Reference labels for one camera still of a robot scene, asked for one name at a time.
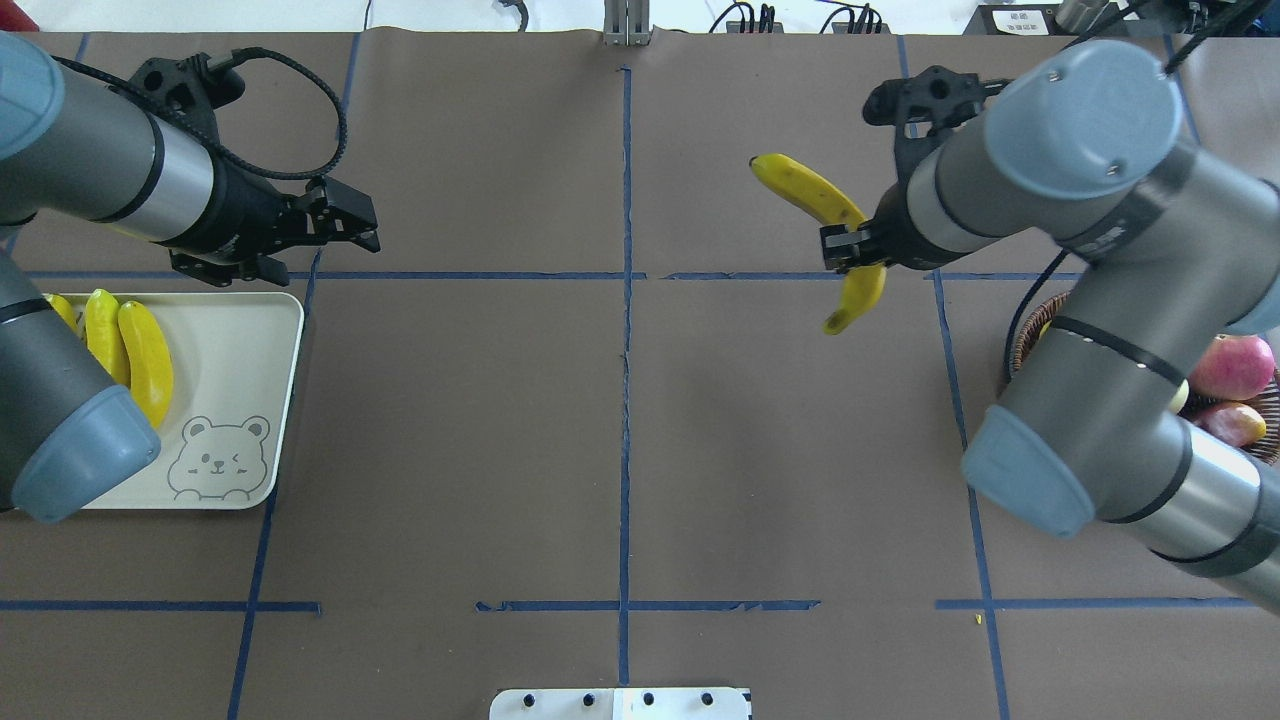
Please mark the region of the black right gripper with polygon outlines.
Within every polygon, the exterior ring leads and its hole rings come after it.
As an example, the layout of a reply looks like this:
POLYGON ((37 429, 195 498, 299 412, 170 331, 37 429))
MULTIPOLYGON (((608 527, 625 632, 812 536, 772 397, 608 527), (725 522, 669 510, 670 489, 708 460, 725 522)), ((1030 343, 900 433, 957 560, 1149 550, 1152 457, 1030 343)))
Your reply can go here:
POLYGON ((820 228, 820 254, 826 270, 847 273, 881 263, 914 270, 934 270, 946 264, 946 251, 933 245, 914 224, 905 191, 891 186, 881 197, 869 228, 846 224, 820 228))

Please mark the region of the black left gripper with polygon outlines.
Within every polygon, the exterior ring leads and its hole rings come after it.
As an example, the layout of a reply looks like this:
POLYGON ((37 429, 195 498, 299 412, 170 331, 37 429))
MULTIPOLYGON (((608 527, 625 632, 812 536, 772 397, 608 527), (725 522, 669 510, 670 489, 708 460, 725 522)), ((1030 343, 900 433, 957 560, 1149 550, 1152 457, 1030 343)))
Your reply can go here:
POLYGON ((334 178, 312 178, 296 199, 225 160, 212 164, 210 200, 197 222, 170 240, 174 272, 228 287, 233 281, 264 281, 287 287, 287 265, 273 254, 288 247, 306 224, 311 245, 348 242, 366 252, 380 252, 378 215, 372 199, 334 178))

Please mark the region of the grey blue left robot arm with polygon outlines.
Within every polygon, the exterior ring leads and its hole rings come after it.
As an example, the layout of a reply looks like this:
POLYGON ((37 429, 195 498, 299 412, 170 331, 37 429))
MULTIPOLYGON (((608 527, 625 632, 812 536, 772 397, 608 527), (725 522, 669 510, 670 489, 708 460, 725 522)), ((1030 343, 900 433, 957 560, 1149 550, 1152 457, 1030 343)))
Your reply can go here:
POLYGON ((349 122, 315 70, 269 47, 152 56, 131 76, 3 35, 3 511, 61 521, 161 457, 159 354, 110 369, 111 345, 72 329, 14 252, 51 241, 49 270, 120 270, 111 254, 151 247, 169 269, 214 288, 282 287, 296 247, 378 252, 372 199, 337 179, 349 122), (218 113, 244 95, 241 68, 271 61, 332 105, 332 155, 270 170, 224 145, 218 113))

